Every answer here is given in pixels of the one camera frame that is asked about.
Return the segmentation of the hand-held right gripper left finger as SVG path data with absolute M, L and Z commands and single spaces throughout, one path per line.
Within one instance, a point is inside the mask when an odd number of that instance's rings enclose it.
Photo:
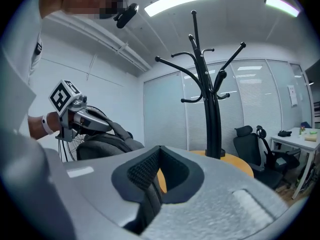
M 67 212 L 71 235 L 58 240 L 142 240 L 142 232 L 161 208 L 157 176 L 140 202 L 127 201 L 114 187 L 114 170 L 145 152 L 140 149 L 111 157 L 63 163 L 56 150 L 47 149 L 49 178 Z

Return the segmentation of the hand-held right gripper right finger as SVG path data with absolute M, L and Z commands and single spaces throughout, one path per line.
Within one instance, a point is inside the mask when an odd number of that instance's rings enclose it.
M 260 181 L 214 158 L 170 147 L 204 172 L 185 203 L 163 204 L 141 234 L 145 240 L 273 240 L 291 223 L 282 198 Z

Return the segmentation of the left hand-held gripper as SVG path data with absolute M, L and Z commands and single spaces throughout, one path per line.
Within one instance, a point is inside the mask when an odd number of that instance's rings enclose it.
M 74 123 L 80 127 L 98 132 L 109 132 L 112 128 L 109 125 L 109 118 L 97 110 L 85 108 L 87 96 L 69 80 L 61 80 L 49 96 L 49 101 L 58 114 L 60 132 L 57 139 L 72 142 L 78 135 L 69 121 L 69 115 L 74 115 Z

